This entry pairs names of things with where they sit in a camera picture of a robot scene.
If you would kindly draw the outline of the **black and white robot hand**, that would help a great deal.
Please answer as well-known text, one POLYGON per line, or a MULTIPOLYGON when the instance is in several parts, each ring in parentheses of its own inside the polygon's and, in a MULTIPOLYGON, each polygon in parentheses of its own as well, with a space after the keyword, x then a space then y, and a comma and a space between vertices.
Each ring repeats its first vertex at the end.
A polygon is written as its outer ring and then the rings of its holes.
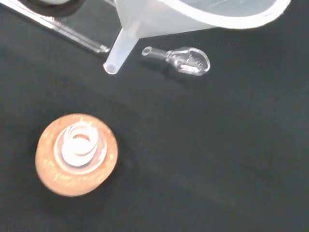
POLYGON ((66 17, 74 14, 84 4, 84 0, 20 0, 34 12, 52 17, 66 17))

